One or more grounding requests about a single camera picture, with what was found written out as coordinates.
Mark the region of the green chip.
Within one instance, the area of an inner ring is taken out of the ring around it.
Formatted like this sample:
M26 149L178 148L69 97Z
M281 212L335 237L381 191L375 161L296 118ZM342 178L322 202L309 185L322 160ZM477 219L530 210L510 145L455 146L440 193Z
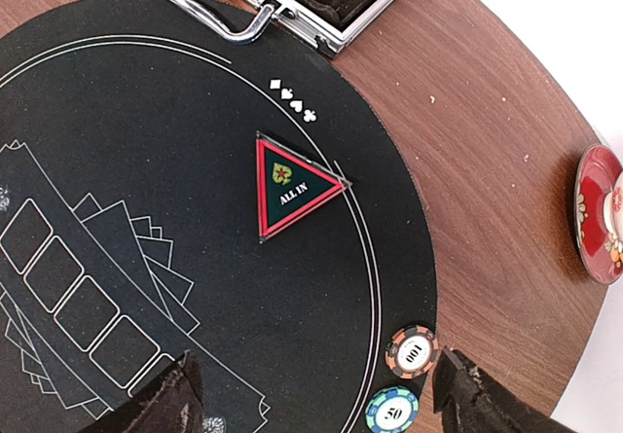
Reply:
M407 387L394 385L375 393L366 409L366 425L375 433L402 433L416 420L419 399Z

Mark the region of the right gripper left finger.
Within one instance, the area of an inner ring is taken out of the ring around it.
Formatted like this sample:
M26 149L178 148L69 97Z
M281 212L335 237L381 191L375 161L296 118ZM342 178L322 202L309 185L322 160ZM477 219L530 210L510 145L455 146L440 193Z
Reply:
M196 433L202 423L202 368L186 350L118 410L80 433Z

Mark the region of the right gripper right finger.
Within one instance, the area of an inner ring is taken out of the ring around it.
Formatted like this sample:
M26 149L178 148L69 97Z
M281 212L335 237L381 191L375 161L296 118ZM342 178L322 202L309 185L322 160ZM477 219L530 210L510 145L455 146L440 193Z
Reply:
M571 433L523 402L461 351L445 347L432 375L433 411L445 432Z

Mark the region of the orange chip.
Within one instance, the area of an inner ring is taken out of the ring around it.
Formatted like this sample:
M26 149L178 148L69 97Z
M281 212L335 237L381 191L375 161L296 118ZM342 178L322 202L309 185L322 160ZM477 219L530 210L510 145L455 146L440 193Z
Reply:
M421 325L401 328L385 347L385 363L401 379L415 379L426 374L439 355L435 334Z

